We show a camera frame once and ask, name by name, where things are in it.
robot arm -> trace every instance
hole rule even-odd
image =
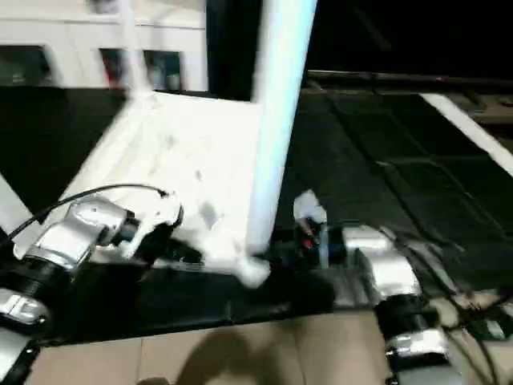
[[[164,237],[157,242],[163,248],[180,218],[179,215],[176,223],[155,227],[155,233]],[[38,353],[34,340],[44,331],[46,321],[96,247],[118,246],[122,242],[130,245],[137,237],[137,246],[144,247],[144,238],[141,241],[138,231],[141,225],[134,213],[106,199],[83,198],[41,235],[13,269],[4,273],[0,285],[1,384],[23,383],[29,375]],[[152,248],[153,235],[146,237]]]
[[[448,359],[447,338],[438,312],[422,295],[418,279],[392,242],[393,236],[366,225],[343,229],[348,257],[364,273],[364,283],[386,341],[393,377],[390,385],[460,385]]]

white plastic part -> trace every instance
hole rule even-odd
[[[145,213],[133,239],[128,243],[120,245],[122,249],[121,257],[131,259],[144,237],[151,233],[158,225],[162,223],[167,223],[168,225],[175,224],[179,220],[180,208],[181,204],[174,194],[159,200],[154,208],[149,209]]]
[[[294,199],[293,212],[296,221],[304,218],[312,218],[317,223],[328,221],[326,210],[319,204],[312,190],[305,191]]]
[[[32,217],[32,213],[0,174],[0,227],[4,233],[11,233],[30,217]],[[23,257],[32,242],[38,237],[40,230],[41,225],[35,222],[14,237],[14,255],[18,259]]]
[[[262,107],[248,221],[248,247],[267,249],[278,206],[317,0],[267,0],[255,102]]]
[[[202,252],[205,271],[258,286],[269,265],[246,252],[245,237],[259,112],[252,103],[162,93],[133,99],[64,195],[123,182],[174,191],[184,220],[173,236]],[[127,188],[104,195],[138,218],[158,211],[154,192]],[[56,210],[48,222],[65,210]]]

white cabinet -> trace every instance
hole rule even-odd
[[[122,49],[117,14],[96,14],[90,0],[0,2],[1,46],[42,47],[58,87],[108,87],[100,49]],[[133,0],[139,47],[177,53],[180,85],[207,91],[204,0]]]
[[[84,70],[88,87],[108,87],[109,78],[101,49],[123,47],[115,24],[69,24],[71,38]],[[177,52],[184,90],[207,91],[207,54],[204,29],[172,26],[137,26],[139,47],[144,51]]]
[[[12,51],[8,47],[40,49],[56,87],[79,87],[84,83],[79,57],[64,23],[0,20],[0,58],[2,48],[4,54]]]

black cable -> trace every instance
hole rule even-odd
[[[5,245],[9,245],[9,243],[13,240],[13,238],[16,237],[18,234],[20,234],[24,229],[26,229],[27,227],[32,225],[34,222],[43,219],[48,213],[50,213],[51,211],[55,210],[59,206],[65,205],[66,203],[70,203],[72,201],[76,201],[77,199],[86,197],[88,195],[100,193],[100,192],[106,191],[106,190],[113,190],[115,188],[145,188],[147,190],[153,190],[153,191],[158,192],[160,197],[167,197],[169,195],[168,192],[166,192],[166,191],[164,191],[164,190],[162,190],[160,188],[157,188],[157,187],[154,187],[154,186],[149,186],[149,185],[146,185],[146,184],[138,184],[138,183],[107,184],[105,186],[101,186],[101,187],[97,187],[97,188],[92,188],[90,190],[82,191],[82,192],[79,192],[78,194],[75,194],[75,195],[72,195],[70,197],[64,198],[64,199],[62,199],[60,201],[57,201],[54,204],[47,206],[43,210],[38,211],[31,218],[29,218],[26,221],[24,221],[14,231],[9,233],[9,235],[7,235],[7,237],[5,237],[3,239],[3,241],[0,243],[0,247],[3,247]]]
[[[422,266],[426,269],[428,274],[433,279],[433,282],[437,285],[437,287],[443,292],[444,298],[456,309],[456,312],[458,313],[458,317],[461,319],[460,323],[462,325],[466,325],[465,327],[468,329],[469,333],[474,337],[474,340],[477,342],[479,349],[481,350],[481,353],[483,354],[483,357],[485,358],[488,368],[491,373],[491,383],[492,385],[499,385],[499,376],[497,375],[497,369],[495,367],[493,358],[491,357],[490,351],[488,350],[487,346],[485,345],[484,341],[480,338],[476,337],[476,334],[471,333],[473,319],[469,316],[469,312],[472,312],[472,310],[465,309],[463,306],[461,306],[459,303],[457,303],[453,295],[455,295],[455,291],[452,290],[441,278],[440,276],[434,271],[433,267],[430,265],[430,263],[426,260],[426,258],[420,254],[417,250],[412,249],[409,247],[400,237],[393,238],[391,237],[386,231],[380,228],[375,228],[377,231],[388,237],[393,242],[398,242],[400,246],[402,246],[405,249],[408,249],[415,257],[417,261],[419,261]],[[435,253],[435,256],[440,259],[441,255],[437,253],[435,250],[431,250],[431,252]],[[495,306],[498,304],[503,304],[506,299],[501,298],[499,299]],[[450,333],[454,330],[447,330],[445,327],[443,328],[446,333]]]

motor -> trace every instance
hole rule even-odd
[[[162,208],[167,203],[163,198]],[[72,203],[66,216],[48,227],[21,261],[2,271],[1,384],[23,383],[30,374],[38,355],[35,341],[44,334],[84,263],[94,253],[104,253],[151,267],[167,251],[170,236],[181,223],[181,205],[171,202],[165,217],[157,212],[140,221],[107,199],[85,197]]]

